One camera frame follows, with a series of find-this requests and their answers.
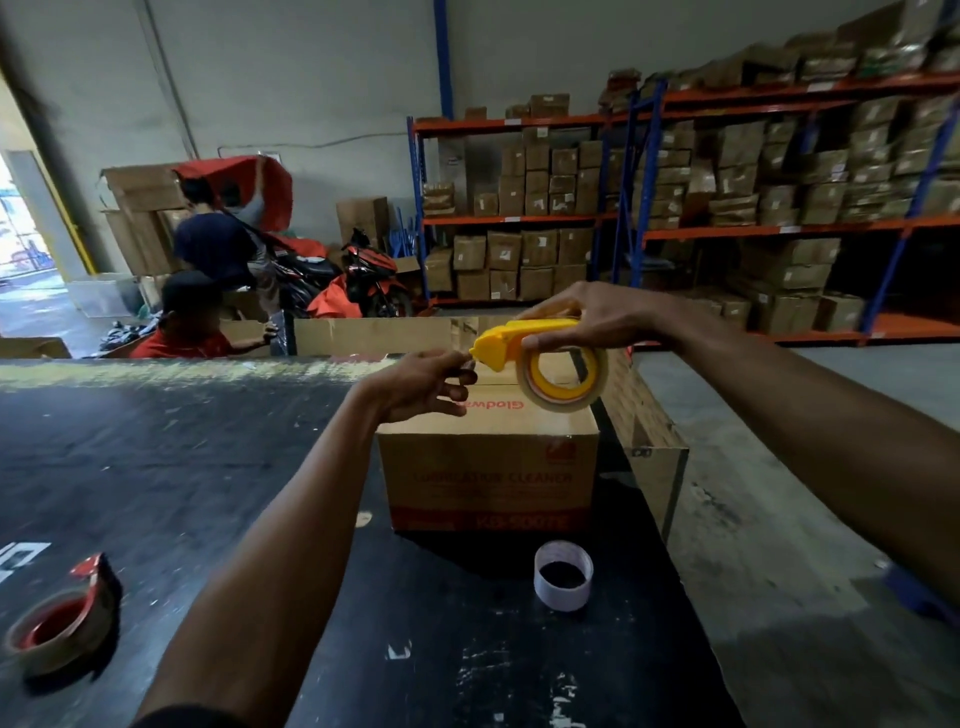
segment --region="warehouse shelf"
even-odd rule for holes
[[[600,260],[601,223],[615,220],[615,233],[612,241],[612,282],[619,282],[621,262],[630,265],[629,282],[634,287],[642,284],[644,248],[647,241],[691,238],[723,238],[771,235],[818,235],[861,233],[871,231],[889,231],[897,234],[897,242],[883,271],[882,281],[875,294],[867,301],[861,322],[861,330],[856,332],[811,331],[803,334],[771,337],[783,344],[866,344],[871,341],[916,341],[922,339],[958,339],[960,326],[945,324],[902,314],[881,313],[887,290],[896,272],[906,243],[916,229],[947,228],[960,226],[960,216],[921,217],[926,193],[930,182],[936,176],[944,159],[948,142],[957,124],[957,102],[941,126],[930,155],[930,161],[921,174],[921,180],[904,219],[881,220],[873,223],[837,223],[815,226],[747,226],[747,227],[698,227],[676,230],[647,230],[653,207],[653,185],[645,185],[639,190],[640,210],[631,211],[634,200],[633,181],[642,153],[647,149],[660,148],[662,125],[666,121],[697,118],[737,119],[750,115],[774,113],[795,113],[806,117],[804,144],[802,151],[811,151],[807,146],[816,137],[819,124],[818,114],[826,109],[837,109],[860,103],[867,99],[889,95],[922,96],[944,94],[960,89],[960,73],[947,74],[905,74],[893,78],[857,80],[844,79],[836,82],[812,83],[802,85],[766,85],[724,89],[691,89],[687,91],[667,91],[666,81],[660,80],[652,96],[640,99],[637,92],[630,99],[626,113],[596,113],[555,118],[521,119],[482,119],[449,121],[445,119],[407,119],[407,133],[410,146],[411,169],[413,172],[415,199],[418,205],[418,254],[420,261],[429,250],[428,238],[432,230],[440,226],[492,226],[507,223],[567,224],[593,222],[594,237],[589,277],[598,278]],[[624,126],[626,144],[623,148],[623,172],[618,189],[619,200],[616,212],[604,212],[607,200],[607,171],[610,159],[610,131],[614,126]],[[423,140],[428,137],[445,135],[471,135],[487,133],[516,133],[529,127],[547,127],[552,129],[589,128],[591,138],[604,141],[603,163],[600,180],[600,209],[595,215],[571,216],[519,216],[519,217],[473,217],[458,216],[448,218],[423,219],[422,186],[426,183],[426,170],[423,154]],[[643,179],[654,180],[657,177],[656,154],[646,155]],[[456,298],[432,298],[426,286],[426,301],[430,305],[479,305],[480,302],[460,301]],[[502,302],[508,305],[524,304]]]
[[[514,217],[425,217],[423,224],[429,227],[439,225],[501,225],[504,223],[591,223],[602,220],[615,220],[615,212],[601,212],[597,215],[515,215]]]
[[[833,225],[743,225],[723,228],[675,228],[647,231],[644,240],[688,240],[702,237],[751,237],[769,235],[817,235],[831,232],[902,231],[910,228],[947,228],[960,225],[960,215],[919,217],[914,220],[877,220],[873,223],[834,223]]]

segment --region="person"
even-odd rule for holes
[[[960,604],[960,434],[680,297],[581,282],[521,318],[561,314],[580,323],[527,336],[522,346],[661,341],[837,516]],[[191,719],[283,724],[340,589],[377,425],[424,411],[463,415],[465,385],[474,381],[467,362],[457,352],[410,354],[350,389],[197,597],[160,661],[138,728]]]
[[[183,178],[180,192],[194,214],[177,225],[174,254],[216,281],[221,290],[256,287],[247,267],[256,246],[238,220],[216,208],[210,182],[204,177]]]
[[[267,245],[261,235],[257,234],[263,213],[267,204],[263,197],[264,167],[267,158],[258,155],[256,158],[256,176],[253,182],[253,196],[243,204],[240,187],[234,182],[226,183],[220,190],[220,200],[224,209],[247,229],[247,234],[256,246],[256,254],[247,262],[247,268],[256,279],[256,293],[260,299],[260,306],[268,314],[273,315],[280,310],[280,288],[276,282],[276,270],[267,252]]]
[[[220,331],[223,292],[200,271],[173,274],[160,297],[163,310],[156,331],[131,352],[131,359],[234,356],[266,346],[276,336],[276,327],[266,324],[261,336],[231,344]]]

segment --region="wall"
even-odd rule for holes
[[[0,5],[21,104],[102,270],[124,270],[99,210],[104,167],[184,158],[134,0]],[[531,93],[595,109],[607,72],[689,67],[755,40],[832,27],[882,0],[448,0],[456,110],[499,116]],[[430,0],[154,0],[203,157],[279,152],[293,227],[337,237],[334,202],[386,194],[412,212],[404,118],[440,113]],[[345,141],[351,137],[363,137]]]

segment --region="orange bag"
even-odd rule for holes
[[[347,276],[341,275],[306,307],[315,319],[362,319],[360,306],[347,298]]]
[[[256,156],[195,159],[178,164],[174,172],[187,179],[206,177],[218,197],[228,182],[236,182],[240,199],[249,202],[256,184]],[[294,208],[293,180],[290,173],[270,157],[266,157],[263,167],[263,201],[266,208],[260,229],[269,232],[289,228]]]

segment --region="forearm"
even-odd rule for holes
[[[252,728],[284,723],[343,580],[378,419],[354,387],[197,597],[140,715],[195,703]]]
[[[267,346],[267,344],[268,342],[263,338],[263,336],[260,336],[257,339],[241,339],[237,342],[231,342],[230,348],[232,349],[232,353],[241,354],[252,352],[254,349]]]
[[[722,320],[675,347],[840,519],[960,604],[960,434]]]

